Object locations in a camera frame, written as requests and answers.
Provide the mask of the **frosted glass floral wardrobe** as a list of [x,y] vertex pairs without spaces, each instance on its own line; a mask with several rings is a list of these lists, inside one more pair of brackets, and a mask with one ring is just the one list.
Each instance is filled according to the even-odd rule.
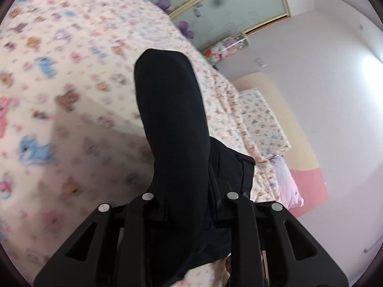
[[194,47],[205,50],[237,33],[249,35],[290,17],[287,0],[149,0]]

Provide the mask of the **clear bin of plush toys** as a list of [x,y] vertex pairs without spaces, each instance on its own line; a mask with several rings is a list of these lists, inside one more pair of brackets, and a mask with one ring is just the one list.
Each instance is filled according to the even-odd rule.
[[209,47],[203,52],[203,56],[210,65],[215,66],[219,61],[234,55],[248,45],[248,37],[244,33],[238,33]]

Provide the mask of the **beige and pink headboard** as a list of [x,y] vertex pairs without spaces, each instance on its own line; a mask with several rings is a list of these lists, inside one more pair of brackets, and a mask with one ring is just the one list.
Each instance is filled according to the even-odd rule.
[[276,86],[263,72],[237,78],[232,84],[239,92],[254,88],[261,92],[291,144],[291,148],[281,155],[284,156],[304,199],[304,205],[301,208],[289,209],[290,212],[298,218],[325,203],[328,200],[328,192],[315,153],[296,116]]

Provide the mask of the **pink pillow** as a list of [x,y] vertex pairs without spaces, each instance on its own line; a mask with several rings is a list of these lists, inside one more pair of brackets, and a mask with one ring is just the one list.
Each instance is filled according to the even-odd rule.
[[278,182],[281,193],[281,204],[287,209],[301,208],[304,205],[304,199],[284,160],[284,156],[279,155],[269,161],[273,167]]

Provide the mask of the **black pants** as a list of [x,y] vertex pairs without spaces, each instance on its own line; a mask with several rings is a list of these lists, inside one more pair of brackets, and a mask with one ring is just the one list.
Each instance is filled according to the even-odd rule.
[[203,99],[188,58],[146,50],[134,66],[136,100],[154,157],[145,216],[145,260],[150,286],[171,286],[189,270],[224,259],[231,232],[213,224],[209,179],[249,194],[255,161],[210,136]]

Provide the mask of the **patterned cartoon bed blanket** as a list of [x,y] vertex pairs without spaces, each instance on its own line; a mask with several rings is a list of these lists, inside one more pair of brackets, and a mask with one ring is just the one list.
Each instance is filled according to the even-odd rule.
[[15,0],[1,24],[1,245],[33,282],[98,204],[143,193],[152,155],[134,64],[184,53],[210,135],[256,161],[251,199],[281,195],[243,122],[237,89],[148,0]]

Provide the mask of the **patterned pillow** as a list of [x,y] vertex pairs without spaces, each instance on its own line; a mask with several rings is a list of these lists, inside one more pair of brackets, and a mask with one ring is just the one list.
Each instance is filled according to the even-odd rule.
[[281,124],[258,89],[240,91],[238,103],[244,124],[265,158],[281,155],[291,148]]

